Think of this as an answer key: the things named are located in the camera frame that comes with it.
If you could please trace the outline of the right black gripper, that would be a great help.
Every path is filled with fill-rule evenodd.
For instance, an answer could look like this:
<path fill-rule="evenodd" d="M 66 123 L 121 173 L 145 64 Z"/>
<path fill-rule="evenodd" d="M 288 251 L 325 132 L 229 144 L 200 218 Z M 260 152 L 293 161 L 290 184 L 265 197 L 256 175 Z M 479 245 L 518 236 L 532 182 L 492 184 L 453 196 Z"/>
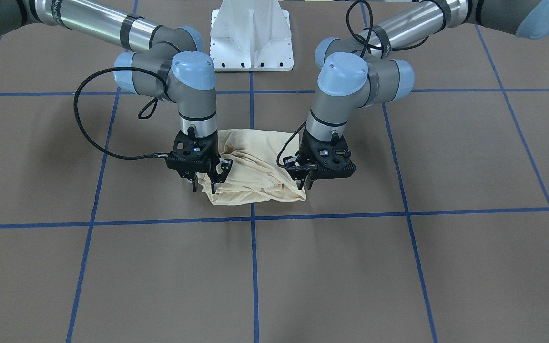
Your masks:
<path fill-rule="evenodd" d="M 233 165 L 232 159 L 220 158 L 216 131 L 203 138 L 192 138 L 179 131 L 175 137 L 174 149 L 165 162 L 169 169 L 176 170 L 181 177 L 187 178 L 194 192 L 197 192 L 200 185 L 196 173 L 207 174 L 211 180 L 211 194 L 216 193 L 219 184 L 226 182 Z"/>

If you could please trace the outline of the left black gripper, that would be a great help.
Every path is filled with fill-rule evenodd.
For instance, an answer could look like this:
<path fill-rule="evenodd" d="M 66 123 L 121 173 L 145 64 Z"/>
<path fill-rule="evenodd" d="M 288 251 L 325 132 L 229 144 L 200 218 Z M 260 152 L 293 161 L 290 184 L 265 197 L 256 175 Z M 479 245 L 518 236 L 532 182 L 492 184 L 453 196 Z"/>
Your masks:
<path fill-rule="evenodd" d="M 298 152 L 283 158 L 282 167 L 299 190 L 304 184 L 305 189 L 310 190 L 316 180 L 350 177 L 355 172 L 350 156 L 343 136 L 333 134 L 330 141 L 320 141 L 304 130 Z"/>

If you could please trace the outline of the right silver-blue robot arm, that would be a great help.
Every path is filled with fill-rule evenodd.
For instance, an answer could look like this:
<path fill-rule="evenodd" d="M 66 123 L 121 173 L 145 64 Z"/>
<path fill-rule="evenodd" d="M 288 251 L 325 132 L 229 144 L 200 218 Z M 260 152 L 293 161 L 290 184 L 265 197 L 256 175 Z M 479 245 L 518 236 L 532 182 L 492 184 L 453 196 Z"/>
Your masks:
<path fill-rule="evenodd" d="M 193 189 L 198 174 L 206 174 L 211 192 L 225 182 L 232 167 L 218 150 L 216 124 L 216 76 L 211 57 L 203 52 L 200 33 L 189 26 L 172 29 L 92 0 L 0 0 L 0 36 L 41 22 L 85 33 L 124 48 L 114 67 L 87 77 L 74 95 L 73 108 L 85 139 L 103 153 L 109 152 L 89 138 L 79 116 L 79 95 L 93 79 L 111 72 L 122 91 L 149 96 L 146 108 L 159 102 L 177 105 L 180 131 L 170 153 L 152 153 L 139 159 L 164 159 Z"/>

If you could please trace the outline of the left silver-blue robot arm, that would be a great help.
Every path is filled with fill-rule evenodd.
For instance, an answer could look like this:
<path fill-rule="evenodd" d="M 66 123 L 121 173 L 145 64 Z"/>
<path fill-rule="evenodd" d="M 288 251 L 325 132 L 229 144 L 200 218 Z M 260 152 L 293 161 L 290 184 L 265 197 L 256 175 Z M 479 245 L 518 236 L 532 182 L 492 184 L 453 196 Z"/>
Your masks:
<path fill-rule="evenodd" d="M 549 35 L 549 0 L 421 0 L 380 23 L 369 21 L 348 39 L 327 38 L 315 50 L 320 72 L 295 155 L 277 157 L 300 190 L 313 182 L 348 178 L 356 166 L 344 138 L 355 109 L 400 100 L 415 83 L 412 66 L 392 54 L 418 48 L 431 35 L 477 24 L 519 38 Z"/>

